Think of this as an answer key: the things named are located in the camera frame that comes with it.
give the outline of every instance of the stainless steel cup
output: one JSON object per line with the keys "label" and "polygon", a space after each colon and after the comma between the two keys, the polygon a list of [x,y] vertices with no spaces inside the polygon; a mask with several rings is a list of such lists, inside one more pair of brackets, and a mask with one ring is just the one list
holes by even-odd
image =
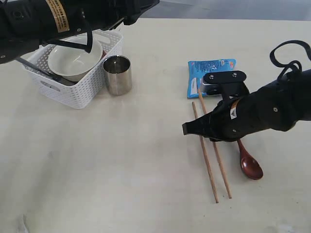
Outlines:
{"label": "stainless steel cup", "polygon": [[131,62],[123,56],[112,56],[104,60],[106,87],[110,94],[121,96],[132,89]]}

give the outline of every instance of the white table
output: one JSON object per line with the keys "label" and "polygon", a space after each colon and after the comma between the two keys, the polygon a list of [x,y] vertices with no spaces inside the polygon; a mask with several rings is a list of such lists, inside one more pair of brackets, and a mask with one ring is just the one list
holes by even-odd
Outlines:
{"label": "white table", "polygon": [[[237,144],[218,143],[231,200],[207,141],[219,204],[199,137],[184,136],[181,125],[194,118],[187,61],[235,58],[255,91],[281,72],[270,51],[289,39],[311,43],[310,28],[311,22],[140,19],[121,28],[133,90],[111,97],[104,89],[80,111],[40,95],[17,62],[1,65],[1,232],[16,232],[16,218],[26,214],[30,233],[309,233],[311,123],[243,139],[264,170],[257,182],[242,174]],[[277,55],[311,68],[298,46]],[[209,110],[218,101],[205,99]]]}

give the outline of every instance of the wooden spoon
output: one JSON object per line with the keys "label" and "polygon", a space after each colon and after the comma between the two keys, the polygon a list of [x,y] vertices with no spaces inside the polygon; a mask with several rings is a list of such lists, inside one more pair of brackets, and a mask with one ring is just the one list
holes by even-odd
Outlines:
{"label": "wooden spoon", "polygon": [[263,171],[259,163],[247,152],[240,139],[238,140],[238,144],[242,172],[250,179],[260,180],[263,177]]}

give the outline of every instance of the sticker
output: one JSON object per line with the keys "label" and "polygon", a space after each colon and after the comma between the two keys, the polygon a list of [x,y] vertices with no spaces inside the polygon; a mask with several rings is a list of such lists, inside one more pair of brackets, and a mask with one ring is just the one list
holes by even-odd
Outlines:
{"label": "sticker", "polygon": [[231,117],[231,120],[237,118],[237,105],[239,103],[240,100],[237,100],[233,103],[233,105],[231,106],[231,109],[230,109],[230,117]]}
{"label": "sticker", "polygon": [[69,31],[69,23],[66,12],[60,0],[45,0],[52,11],[58,33]]}

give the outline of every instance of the wooden chopsticks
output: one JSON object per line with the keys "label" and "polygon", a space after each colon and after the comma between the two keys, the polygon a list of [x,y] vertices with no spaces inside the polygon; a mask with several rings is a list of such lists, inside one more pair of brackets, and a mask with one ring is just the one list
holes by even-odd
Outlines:
{"label": "wooden chopsticks", "polygon": [[[207,110],[206,110],[206,107],[204,105],[204,101],[203,101],[203,97],[202,97],[202,93],[201,93],[200,89],[198,89],[198,93],[199,93],[199,99],[200,99],[200,103],[202,105],[203,113],[207,114]],[[213,179],[213,175],[211,174],[211,168],[210,168],[210,165],[209,165],[209,161],[208,161],[207,152],[206,152],[206,149],[205,149],[203,137],[200,137],[200,140],[201,140],[202,150],[203,150],[203,153],[204,153],[204,158],[205,158],[205,161],[206,161],[206,164],[207,164],[207,171],[208,171],[210,183],[212,185],[212,189],[213,189],[213,193],[214,193],[214,197],[215,197],[216,203],[218,203],[218,198],[217,198],[216,188],[215,188],[215,184],[214,184],[214,179]],[[231,199],[232,196],[231,196],[231,192],[230,192],[230,188],[229,188],[229,183],[228,183],[228,179],[227,179],[227,176],[226,176],[226,173],[225,173],[225,169],[224,169],[224,166],[223,166],[222,159],[220,157],[220,154],[219,154],[216,142],[212,142],[212,143],[213,143],[213,147],[214,147],[214,150],[215,150],[217,162],[219,164],[219,168],[220,168],[220,171],[221,171],[224,183],[225,183],[225,188],[227,190],[229,198]]]}
{"label": "wooden chopsticks", "polygon": [[[198,118],[198,114],[197,114],[194,102],[192,102],[192,107],[193,107],[193,112],[194,112],[195,119],[197,119]],[[207,172],[208,172],[210,184],[211,184],[212,189],[213,189],[215,201],[216,201],[216,203],[218,203],[218,196],[217,196],[217,192],[216,192],[216,186],[215,186],[215,182],[214,182],[214,178],[213,178],[213,174],[212,174],[212,169],[210,168],[210,164],[209,164],[209,160],[208,160],[208,155],[207,155],[207,151],[206,151],[204,140],[203,140],[202,136],[200,136],[200,141],[201,141],[202,151],[203,151],[204,160],[205,160],[206,167],[207,167]]]}

